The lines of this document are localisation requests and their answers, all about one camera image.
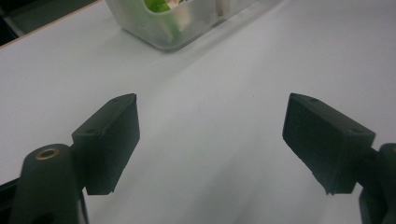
plastic container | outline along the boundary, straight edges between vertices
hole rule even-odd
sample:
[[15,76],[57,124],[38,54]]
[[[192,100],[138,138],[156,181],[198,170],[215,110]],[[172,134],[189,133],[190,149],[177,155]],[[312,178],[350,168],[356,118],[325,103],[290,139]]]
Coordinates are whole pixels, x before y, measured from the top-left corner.
[[156,13],[144,0],[106,0],[122,28],[158,49],[176,49],[258,1],[265,0],[185,0]]

white tabletop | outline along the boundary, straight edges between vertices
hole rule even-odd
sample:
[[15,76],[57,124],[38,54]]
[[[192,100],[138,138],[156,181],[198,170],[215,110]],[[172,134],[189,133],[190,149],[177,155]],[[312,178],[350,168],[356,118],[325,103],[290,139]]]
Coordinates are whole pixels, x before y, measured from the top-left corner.
[[0,182],[130,92],[141,140],[91,223],[361,223],[361,188],[325,195],[282,127],[297,92],[395,141],[396,2],[258,3],[174,52],[87,7],[0,49]]

